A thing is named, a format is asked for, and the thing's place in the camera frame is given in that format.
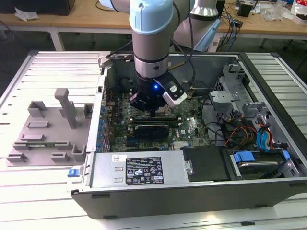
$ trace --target sticker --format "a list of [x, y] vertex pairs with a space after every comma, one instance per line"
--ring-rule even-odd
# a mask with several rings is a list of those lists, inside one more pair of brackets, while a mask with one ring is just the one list
[[123, 162], [127, 158], [127, 155], [112, 155], [112, 162]]
[[126, 184], [164, 184], [161, 157], [126, 158]]

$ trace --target blue latch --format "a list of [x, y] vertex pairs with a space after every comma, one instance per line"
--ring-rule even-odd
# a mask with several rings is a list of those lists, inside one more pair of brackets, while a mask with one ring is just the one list
[[288, 151], [283, 151], [283, 156], [286, 160], [290, 159], [290, 154], [288, 153]]
[[69, 169], [68, 177], [79, 177], [79, 169]]
[[242, 152], [237, 152], [234, 154], [234, 158], [236, 162], [241, 162], [241, 161], [254, 161], [255, 158], [250, 151], [242, 151]]

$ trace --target workbench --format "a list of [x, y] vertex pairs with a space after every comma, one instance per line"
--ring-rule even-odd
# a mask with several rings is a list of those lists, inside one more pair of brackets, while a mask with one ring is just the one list
[[[30, 101], [60, 107], [56, 88], [68, 88], [75, 107], [93, 103], [101, 73], [98, 52], [39, 52], [30, 54], [0, 98], [1, 156], [6, 156], [29, 113]], [[307, 90], [299, 77], [271, 54], [247, 54], [277, 98], [307, 136]], [[251, 82], [259, 101], [261, 93]], [[69, 166], [7, 167], [0, 160], [0, 229], [296, 229], [307, 226], [307, 193], [274, 207], [92, 220], [71, 198]], [[80, 183], [76, 178], [73, 183]]]
[[[267, 39], [307, 39], [307, 26], [284, 19], [266, 22], [260, 14], [250, 14], [248, 18], [237, 16], [235, 10], [228, 8], [234, 0], [226, 1], [226, 8], [234, 19], [243, 21], [238, 37]], [[69, 16], [39, 15], [39, 19], [24, 22], [14, 14], [0, 14], [0, 19], [15, 31], [44, 31], [51, 34], [57, 51], [65, 50], [60, 32], [131, 34], [129, 16], [121, 12], [107, 12], [95, 7], [96, 0], [76, 0]], [[0, 24], [0, 30], [6, 30]], [[228, 31], [228, 23], [223, 19], [218, 33], [212, 42], [210, 52], [215, 52], [217, 42]]]

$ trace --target screw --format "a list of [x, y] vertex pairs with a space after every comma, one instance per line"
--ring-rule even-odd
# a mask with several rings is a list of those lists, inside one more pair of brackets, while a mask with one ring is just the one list
[[191, 168], [187, 168], [187, 174], [190, 176], [193, 175], [193, 171]]

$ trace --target floor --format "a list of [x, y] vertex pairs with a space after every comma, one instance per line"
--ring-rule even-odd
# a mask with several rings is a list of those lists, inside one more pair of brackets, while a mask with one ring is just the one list
[[[15, 73], [27, 56], [29, 50], [54, 50], [53, 43], [44, 32], [16, 32], [6, 31], [7, 39], [0, 41], [0, 96], [14, 77]], [[90, 34], [62, 33], [62, 39], [68, 51], [86, 50], [116, 50], [126, 44], [130, 35], [126, 34], [95, 34], [94, 40]], [[287, 51], [282, 48], [287, 45], [287, 40], [268, 40], [263, 48], [258, 47], [259, 39], [238, 38], [230, 51], [232, 52], [276, 52], [296, 70], [301, 61], [307, 57], [307, 44], [295, 41]], [[226, 51], [224, 46], [219, 51]], [[307, 61], [301, 66], [298, 75], [307, 81]]]

